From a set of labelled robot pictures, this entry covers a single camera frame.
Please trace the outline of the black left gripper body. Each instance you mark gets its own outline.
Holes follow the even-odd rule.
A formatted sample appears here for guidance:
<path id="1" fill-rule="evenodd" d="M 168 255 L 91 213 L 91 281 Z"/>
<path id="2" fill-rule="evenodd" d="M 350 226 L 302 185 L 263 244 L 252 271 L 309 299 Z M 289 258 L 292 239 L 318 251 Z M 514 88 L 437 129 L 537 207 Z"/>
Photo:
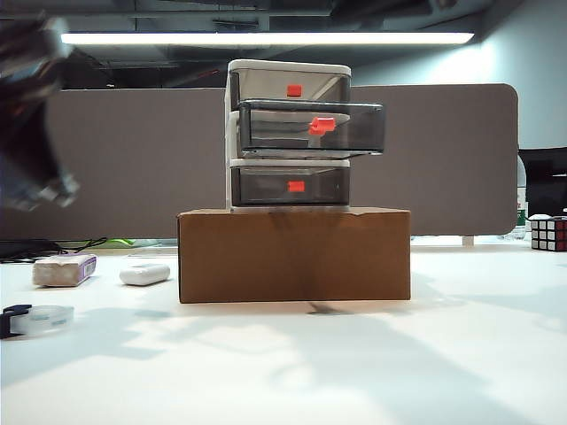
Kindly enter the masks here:
<path id="1" fill-rule="evenodd" d="M 69 173 L 47 182 L 33 182 L 28 177 L 10 175 L 2 182 L 2 206 L 33 211 L 42 202 L 69 206 L 77 197 L 80 185 Z"/>

